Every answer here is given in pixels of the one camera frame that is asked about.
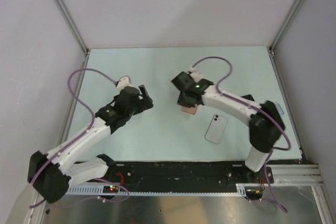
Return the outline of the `pale pink smartphone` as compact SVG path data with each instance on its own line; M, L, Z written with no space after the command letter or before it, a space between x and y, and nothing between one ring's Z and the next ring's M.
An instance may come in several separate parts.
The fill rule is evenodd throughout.
M215 114L207 129L205 139L213 144L219 144L223 137L227 122L228 122L227 118Z

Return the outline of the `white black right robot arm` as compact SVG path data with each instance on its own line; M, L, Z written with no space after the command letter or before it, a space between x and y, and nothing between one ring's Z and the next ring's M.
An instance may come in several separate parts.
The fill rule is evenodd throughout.
M274 144L285 134L286 127L275 104L268 100L257 103L224 91L197 72L182 71L171 82L180 92L178 105L215 108L248 126L251 149L242 170L243 178L250 183L259 179Z

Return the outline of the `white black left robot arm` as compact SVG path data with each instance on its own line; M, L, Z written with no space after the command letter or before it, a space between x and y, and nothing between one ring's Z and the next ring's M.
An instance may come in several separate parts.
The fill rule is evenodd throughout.
M123 127L132 116L153 108L153 100L144 85L124 87L110 104L102 107L81 133L43 154L35 152L29 160L27 181L52 204L59 201L71 186L102 178L116 177L115 162L106 154L78 163L78 158L95 144Z

